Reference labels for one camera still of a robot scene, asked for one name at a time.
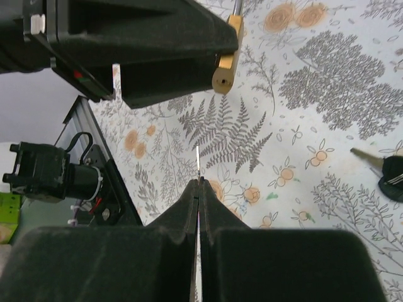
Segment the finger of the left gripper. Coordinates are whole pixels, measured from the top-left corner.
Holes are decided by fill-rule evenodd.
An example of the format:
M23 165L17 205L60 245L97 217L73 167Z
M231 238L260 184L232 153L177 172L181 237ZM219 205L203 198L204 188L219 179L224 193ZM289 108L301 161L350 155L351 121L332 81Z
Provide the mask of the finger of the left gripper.
M120 66L122 99L139 109L210 90L216 55Z
M235 29L196 1L66 1L65 47L88 67L238 49Z

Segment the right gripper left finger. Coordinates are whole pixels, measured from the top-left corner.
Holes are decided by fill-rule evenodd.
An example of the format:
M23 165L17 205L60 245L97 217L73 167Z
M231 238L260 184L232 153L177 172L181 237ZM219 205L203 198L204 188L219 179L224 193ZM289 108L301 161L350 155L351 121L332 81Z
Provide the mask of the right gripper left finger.
M147 226L40 227L12 248L2 301L193 301L199 183Z

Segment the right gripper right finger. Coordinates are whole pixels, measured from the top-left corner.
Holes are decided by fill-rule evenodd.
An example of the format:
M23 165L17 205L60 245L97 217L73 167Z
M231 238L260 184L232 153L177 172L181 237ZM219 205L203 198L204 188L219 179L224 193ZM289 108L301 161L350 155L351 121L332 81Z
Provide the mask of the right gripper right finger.
M258 229L199 185L204 301L385 301L363 242L335 229Z

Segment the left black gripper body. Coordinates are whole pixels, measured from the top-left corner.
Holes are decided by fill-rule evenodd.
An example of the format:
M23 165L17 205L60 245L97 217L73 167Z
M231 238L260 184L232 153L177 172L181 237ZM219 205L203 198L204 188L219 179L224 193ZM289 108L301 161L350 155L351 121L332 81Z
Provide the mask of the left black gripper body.
M1 1L1 73L52 69L95 102L112 100L112 67L86 67L61 49L58 1Z

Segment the brass padlock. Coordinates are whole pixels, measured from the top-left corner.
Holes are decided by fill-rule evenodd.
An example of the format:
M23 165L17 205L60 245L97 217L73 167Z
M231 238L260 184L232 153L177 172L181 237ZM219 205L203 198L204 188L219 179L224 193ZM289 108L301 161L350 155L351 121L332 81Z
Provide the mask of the brass padlock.
M233 53L219 56L217 68L212 77L212 88L218 94L228 94L234 85L239 61L239 52L244 37L244 17L242 16L243 4L243 0L236 0L233 12L227 20L228 24L235 29L238 49Z

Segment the black-headed key bunch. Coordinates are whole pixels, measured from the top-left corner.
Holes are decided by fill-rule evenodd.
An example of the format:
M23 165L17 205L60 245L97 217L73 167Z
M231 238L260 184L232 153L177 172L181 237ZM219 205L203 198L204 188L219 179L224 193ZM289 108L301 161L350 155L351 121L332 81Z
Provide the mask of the black-headed key bunch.
M378 187L387 198L402 203L402 156L376 157L357 148L350 152L380 172Z

